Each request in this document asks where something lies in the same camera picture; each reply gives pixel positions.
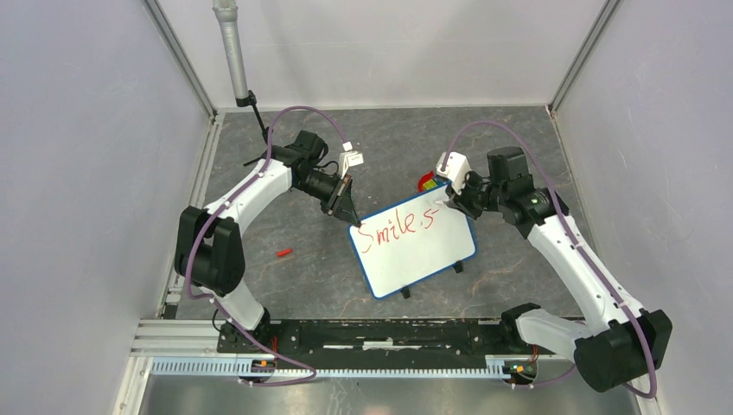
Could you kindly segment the blue framed whiteboard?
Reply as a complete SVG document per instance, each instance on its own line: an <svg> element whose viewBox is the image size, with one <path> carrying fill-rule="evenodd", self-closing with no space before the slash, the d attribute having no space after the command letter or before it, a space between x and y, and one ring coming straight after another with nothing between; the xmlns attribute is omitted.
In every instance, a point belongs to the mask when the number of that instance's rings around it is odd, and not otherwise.
<svg viewBox="0 0 733 415"><path fill-rule="evenodd" d="M475 256L468 217L437 205L447 183L370 214L347 236L373 297L383 299Z"/></svg>

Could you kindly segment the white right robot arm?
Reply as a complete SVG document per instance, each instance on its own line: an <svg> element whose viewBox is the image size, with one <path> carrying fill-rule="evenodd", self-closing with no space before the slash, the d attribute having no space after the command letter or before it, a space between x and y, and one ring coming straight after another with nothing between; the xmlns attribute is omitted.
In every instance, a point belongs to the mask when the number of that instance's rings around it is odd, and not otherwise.
<svg viewBox="0 0 733 415"><path fill-rule="evenodd" d="M663 310L647 310L610 274L557 193L536 187L520 147L492 150L487 160L488 175L481 176L464 155L440 156L437 174L449 183L449 207L472 220L500 214L551 265L584 318L579 324L535 303L521 304L501 315L501 346L511 353L536 346L557 354L599 393L647 376L645 395L654 395L670 318Z"/></svg>

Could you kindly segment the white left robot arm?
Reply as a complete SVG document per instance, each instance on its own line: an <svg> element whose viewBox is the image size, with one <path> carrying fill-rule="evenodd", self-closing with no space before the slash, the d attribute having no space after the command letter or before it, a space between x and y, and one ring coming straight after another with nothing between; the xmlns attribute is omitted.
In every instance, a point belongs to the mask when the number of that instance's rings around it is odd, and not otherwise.
<svg viewBox="0 0 733 415"><path fill-rule="evenodd" d="M173 267L184 277L186 289L197 287L217 303L240 343L261 352L271 343L269 311L244 281L244 234L278 196L292 189L320 202L323 213L358 227L360 217L352 198L352 167L364 156L349 142L343 144L337 170L325 172L328 145L315 133L300 131L293 143L271 145L254 160L254 170L235 188L205 207L186 207L180 216Z"/></svg>

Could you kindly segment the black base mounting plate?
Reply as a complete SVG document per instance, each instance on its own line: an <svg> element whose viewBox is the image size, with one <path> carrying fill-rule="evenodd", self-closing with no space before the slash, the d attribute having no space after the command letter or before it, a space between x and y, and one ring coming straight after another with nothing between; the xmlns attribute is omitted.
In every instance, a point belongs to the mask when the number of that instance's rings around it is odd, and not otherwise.
<svg viewBox="0 0 733 415"><path fill-rule="evenodd" d="M488 355L520 360L544 348L511 343L497 319L283 319L255 332L277 369L478 369Z"/></svg>

